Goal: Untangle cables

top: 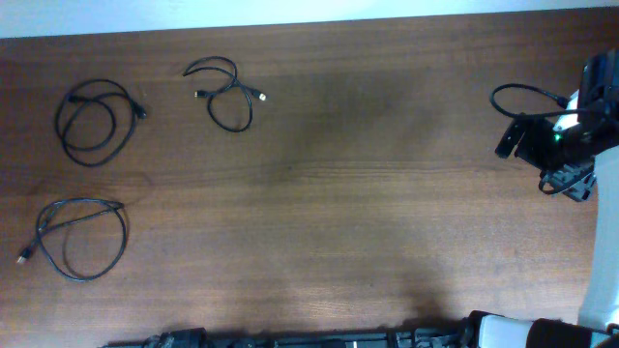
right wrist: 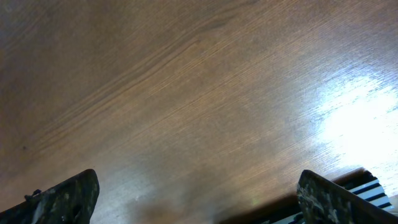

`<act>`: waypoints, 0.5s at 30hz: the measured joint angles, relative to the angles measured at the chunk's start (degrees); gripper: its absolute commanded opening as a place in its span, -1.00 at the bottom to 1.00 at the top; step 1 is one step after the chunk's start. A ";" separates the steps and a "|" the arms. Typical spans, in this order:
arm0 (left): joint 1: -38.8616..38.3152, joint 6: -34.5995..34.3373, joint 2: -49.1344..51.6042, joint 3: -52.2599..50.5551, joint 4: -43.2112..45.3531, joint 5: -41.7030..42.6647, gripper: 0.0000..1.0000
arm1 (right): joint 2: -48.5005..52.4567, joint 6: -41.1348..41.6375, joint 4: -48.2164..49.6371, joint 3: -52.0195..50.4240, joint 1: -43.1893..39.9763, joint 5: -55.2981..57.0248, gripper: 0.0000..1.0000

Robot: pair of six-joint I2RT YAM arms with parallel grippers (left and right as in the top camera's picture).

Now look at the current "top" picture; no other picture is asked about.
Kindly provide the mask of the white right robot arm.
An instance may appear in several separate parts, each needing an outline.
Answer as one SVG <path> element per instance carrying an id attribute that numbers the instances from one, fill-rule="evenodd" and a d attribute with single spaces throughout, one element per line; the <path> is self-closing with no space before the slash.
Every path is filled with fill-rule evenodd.
<path id="1" fill-rule="evenodd" d="M 491 94 L 489 102 L 512 122 L 496 155 L 520 158 L 540 171 L 538 189 L 573 201 L 598 193 L 593 263 L 575 324 L 518 320 L 473 312 L 461 334 L 471 347 L 615 347 L 618 344 L 618 51 L 589 58 L 578 89 L 546 113 L 513 113 Z"/>

